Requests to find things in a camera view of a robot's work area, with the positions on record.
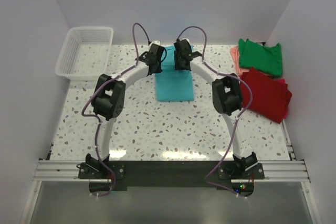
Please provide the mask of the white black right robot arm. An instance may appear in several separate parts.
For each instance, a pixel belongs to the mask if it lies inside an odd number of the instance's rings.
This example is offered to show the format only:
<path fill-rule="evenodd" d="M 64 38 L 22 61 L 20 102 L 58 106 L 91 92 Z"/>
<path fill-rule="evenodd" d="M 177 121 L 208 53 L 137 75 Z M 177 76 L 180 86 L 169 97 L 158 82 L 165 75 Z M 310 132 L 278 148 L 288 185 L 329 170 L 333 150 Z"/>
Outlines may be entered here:
<path fill-rule="evenodd" d="M 193 51 L 188 39 L 177 39 L 174 43 L 174 62 L 176 70 L 191 71 L 212 86 L 212 101 L 215 110 L 222 115 L 229 130 L 233 149 L 234 173 L 239 178 L 246 178 L 257 165 L 257 157 L 248 143 L 245 122 L 242 117 L 243 94 L 239 78 L 233 74 L 221 73 L 205 62 L 202 54 Z"/>

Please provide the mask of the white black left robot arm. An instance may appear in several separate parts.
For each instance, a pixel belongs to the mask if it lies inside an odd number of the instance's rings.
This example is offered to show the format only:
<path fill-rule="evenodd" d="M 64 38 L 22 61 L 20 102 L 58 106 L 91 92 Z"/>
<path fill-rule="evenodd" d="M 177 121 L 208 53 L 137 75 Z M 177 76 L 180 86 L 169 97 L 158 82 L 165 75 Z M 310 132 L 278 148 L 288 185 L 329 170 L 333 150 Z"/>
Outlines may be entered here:
<path fill-rule="evenodd" d="M 98 126 L 94 136 L 94 151 L 87 154 L 86 165 L 97 178 L 105 177 L 109 168 L 109 143 L 113 124 L 124 108 L 125 92 L 137 81 L 155 73 L 161 73 L 166 49 L 159 41 L 153 41 L 135 64 L 115 77 L 102 74 L 96 83 L 94 94 L 82 110 L 82 116 L 95 117 Z"/>

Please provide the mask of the turquoise t shirt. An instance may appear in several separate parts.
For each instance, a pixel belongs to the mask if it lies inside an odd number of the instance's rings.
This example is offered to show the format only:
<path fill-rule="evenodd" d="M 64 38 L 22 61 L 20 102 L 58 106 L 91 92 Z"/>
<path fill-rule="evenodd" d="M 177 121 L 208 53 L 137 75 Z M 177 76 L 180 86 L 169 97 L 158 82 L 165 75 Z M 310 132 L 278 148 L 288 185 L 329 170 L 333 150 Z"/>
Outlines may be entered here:
<path fill-rule="evenodd" d="M 166 59 L 162 62 L 162 72 L 155 75 L 156 98 L 160 102 L 193 101 L 192 74 L 188 70 L 175 70 L 174 46 L 165 47 Z"/>

